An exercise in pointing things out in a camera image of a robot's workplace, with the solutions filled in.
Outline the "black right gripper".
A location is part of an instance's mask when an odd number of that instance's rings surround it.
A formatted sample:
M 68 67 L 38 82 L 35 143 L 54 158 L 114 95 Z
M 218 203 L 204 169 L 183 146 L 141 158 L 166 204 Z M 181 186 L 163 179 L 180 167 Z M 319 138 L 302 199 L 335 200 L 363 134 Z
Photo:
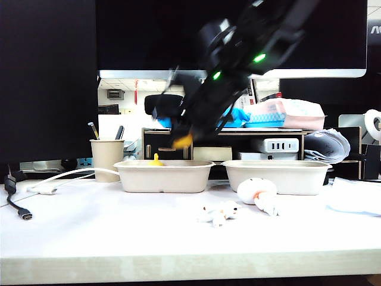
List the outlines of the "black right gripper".
M 171 128 L 173 139 L 191 134 L 194 140 L 217 135 L 222 129 L 224 112 L 235 103 L 248 87 L 249 74 L 237 70 L 222 70 L 217 79 L 209 74 L 201 83 L 186 72 L 176 72 L 174 83 L 185 90 L 181 110 L 185 111 Z

